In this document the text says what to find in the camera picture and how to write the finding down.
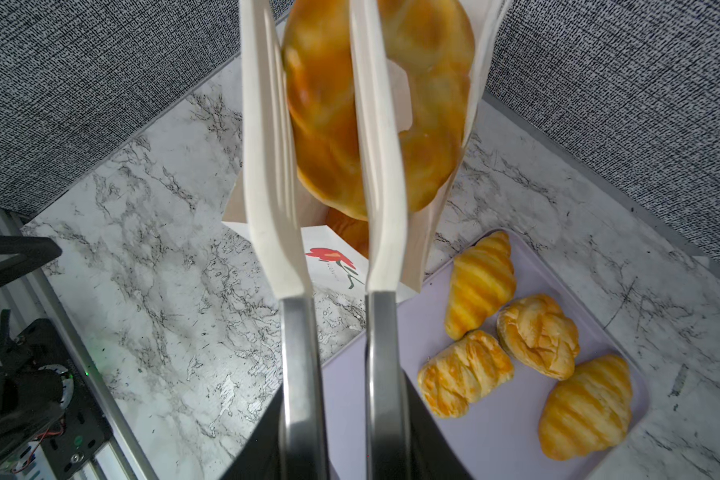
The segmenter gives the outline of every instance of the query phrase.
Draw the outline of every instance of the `white marble table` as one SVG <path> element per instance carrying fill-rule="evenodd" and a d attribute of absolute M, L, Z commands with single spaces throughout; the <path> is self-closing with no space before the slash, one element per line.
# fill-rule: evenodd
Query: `white marble table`
<path fill-rule="evenodd" d="M 221 225 L 240 170 L 240 61 L 26 227 L 157 474 L 216 478 L 282 376 L 276 302 Z M 429 269 L 489 228 L 525 235 L 642 365 L 653 411 L 595 478 L 720 478 L 720 281 L 482 103 Z M 321 355 L 364 310 L 316 294 Z"/>

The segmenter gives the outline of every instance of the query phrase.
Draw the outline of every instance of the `gray fabric wall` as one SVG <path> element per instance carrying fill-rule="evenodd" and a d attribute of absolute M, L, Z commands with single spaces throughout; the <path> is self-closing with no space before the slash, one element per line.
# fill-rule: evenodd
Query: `gray fabric wall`
<path fill-rule="evenodd" d="M 237 16 L 0 0 L 0 206 L 36 214 L 235 55 Z M 488 89 L 720 263 L 720 0 L 515 0 Z"/>

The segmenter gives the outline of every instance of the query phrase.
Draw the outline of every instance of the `striped croissant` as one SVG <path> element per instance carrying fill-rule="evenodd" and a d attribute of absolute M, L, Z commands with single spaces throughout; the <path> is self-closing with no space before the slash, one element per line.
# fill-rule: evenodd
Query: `striped croissant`
<path fill-rule="evenodd" d="M 631 402 L 630 368 L 620 356 L 576 366 L 547 398 L 539 420 L 541 451 L 564 461 L 618 445 L 630 426 Z"/>
<path fill-rule="evenodd" d="M 453 340 L 480 328 L 486 318 L 512 300 L 517 283 L 511 252 L 509 236 L 499 231 L 467 248 L 454 260 L 445 314 L 445 332 Z"/>

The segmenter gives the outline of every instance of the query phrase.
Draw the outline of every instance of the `red flower print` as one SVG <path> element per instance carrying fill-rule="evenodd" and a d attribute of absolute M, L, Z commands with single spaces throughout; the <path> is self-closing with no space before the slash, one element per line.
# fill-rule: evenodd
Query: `red flower print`
<path fill-rule="evenodd" d="M 309 249 L 309 253 L 306 255 L 315 256 L 324 262 L 344 262 L 349 268 L 355 268 L 355 265 L 349 261 L 349 258 L 337 250 L 331 250 L 329 248 L 311 248 Z"/>

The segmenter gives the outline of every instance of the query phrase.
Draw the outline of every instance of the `puff pastry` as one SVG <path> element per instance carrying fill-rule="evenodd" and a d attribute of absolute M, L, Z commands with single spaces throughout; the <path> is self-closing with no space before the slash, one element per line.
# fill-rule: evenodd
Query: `puff pastry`
<path fill-rule="evenodd" d="M 513 376 L 496 339 L 476 330 L 429 360 L 418 373 L 418 388 L 432 413 L 455 418 Z"/>
<path fill-rule="evenodd" d="M 356 220 L 351 216 L 344 215 L 335 208 L 329 208 L 326 225 L 357 252 L 368 258 L 368 245 L 370 244 L 368 222 Z"/>
<path fill-rule="evenodd" d="M 547 398 L 539 420 L 541 451 L 563 461 L 619 444 L 630 426 L 631 402 L 623 358 L 605 355 L 577 366 Z"/>
<path fill-rule="evenodd" d="M 565 380 L 574 374 L 579 330 L 554 299 L 543 293 L 516 300 L 499 312 L 501 346 L 524 365 Z"/>
<path fill-rule="evenodd" d="M 298 178 L 367 220 L 348 0 L 296 0 L 282 40 Z M 405 70 L 412 125 L 400 133 L 408 208 L 427 206 L 461 158 L 474 34 L 459 0 L 378 0 L 384 50 Z"/>
<path fill-rule="evenodd" d="M 494 232 L 454 260 L 445 332 L 459 340 L 512 300 L 517 286 L 505 232 Z"/>

